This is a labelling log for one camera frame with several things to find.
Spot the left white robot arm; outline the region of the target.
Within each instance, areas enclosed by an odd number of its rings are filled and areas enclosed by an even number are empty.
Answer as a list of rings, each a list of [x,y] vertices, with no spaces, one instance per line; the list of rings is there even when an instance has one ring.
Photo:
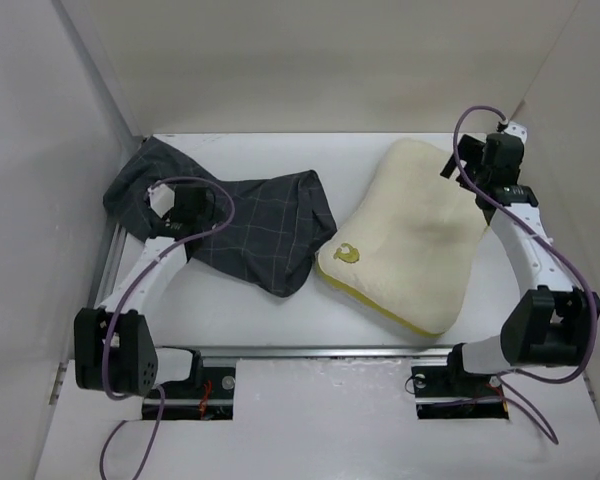
[[[73,325],[75,377],[85,390],[111,398],[144,397],[168,383],[185,397],[203,387],[199,355],[188,349],[157,347],[151,329],[158,304],[202,240],[228,225],[234,211],[216,207],[216,194],[199,184],[161,184],[147,191],[159,217],[129,274],[94,308],[81,309]]]

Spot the cream pillow with yellow edge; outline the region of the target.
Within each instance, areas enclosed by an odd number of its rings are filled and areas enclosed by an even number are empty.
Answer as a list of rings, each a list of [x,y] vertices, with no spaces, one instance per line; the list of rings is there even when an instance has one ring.
[[[321,278],[423,336],[457,321],[486,224],[471,192],[440,174],[450,156],[400,139],[357,210],[316,255]]]

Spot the dark plaid pillowcase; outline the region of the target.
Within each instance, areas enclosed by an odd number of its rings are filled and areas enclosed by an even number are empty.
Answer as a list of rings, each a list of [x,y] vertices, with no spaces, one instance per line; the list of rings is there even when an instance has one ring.
[[[196,260],[236,279],[252,283],[280,298],[295,294],[307,280],[318,250],[337,231],[318,173],[257,179],[243,174],[221,180],[180,150],[151,137],[124,165],[103,196],[108,215],[140,241],[159,225],[148,206],[147,189],[159,180],[190,176],[207,191],[215,207],[212,222],[233,220],[221,232],[201,239]]]

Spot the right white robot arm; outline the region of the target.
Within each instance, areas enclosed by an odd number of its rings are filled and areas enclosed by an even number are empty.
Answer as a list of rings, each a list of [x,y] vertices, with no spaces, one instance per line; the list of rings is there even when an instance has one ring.
[[[520,299],[499,334],[453,347],[443,370],[446,387],[464,394],[480,376],[533,367],[570,367],[568,383],[586,368],[595,345],[600,298],[577,268],[552,245],[533,190],[519,184],[524,129],[503,127],[485,140],[453,135],[444,178],[476,196],[487,226],[504,247]]]

